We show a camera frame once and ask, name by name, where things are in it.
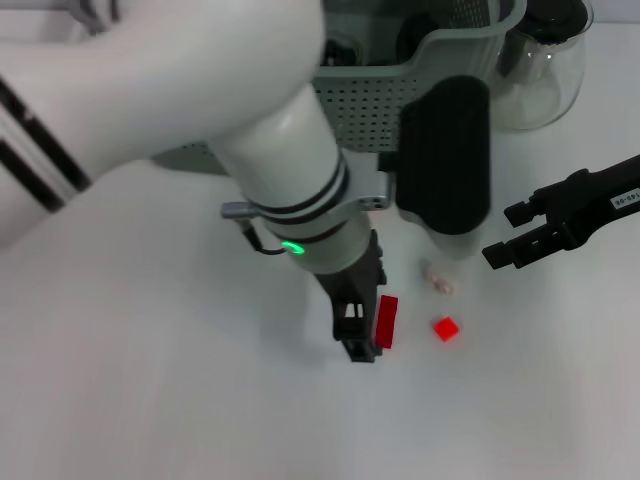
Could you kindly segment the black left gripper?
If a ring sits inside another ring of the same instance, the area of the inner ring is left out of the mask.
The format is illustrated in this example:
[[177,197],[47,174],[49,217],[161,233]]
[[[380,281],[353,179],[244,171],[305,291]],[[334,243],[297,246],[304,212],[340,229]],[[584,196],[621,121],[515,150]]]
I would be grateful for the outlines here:
[[349,267],[315,278],[332,301],[332,334],[354,363],[374,363],[379,355],[375,340],[376,306],[343,300],[376,300],[385,285],[383,250],[375,229],[362,256]]

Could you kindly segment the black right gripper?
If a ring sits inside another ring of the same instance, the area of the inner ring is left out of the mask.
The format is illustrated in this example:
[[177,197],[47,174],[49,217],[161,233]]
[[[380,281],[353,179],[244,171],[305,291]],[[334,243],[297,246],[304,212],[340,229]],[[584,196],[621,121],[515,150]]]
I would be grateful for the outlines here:
[[509,265],[521,269],[560,250],[575,250],[597,230],[638,212],[637,156],[597,172],[582,169],[507,207],[504,216],[512,226],[528,224],[536,217],[547,223],[506,243],[486,247],[483,256],[494,270]]

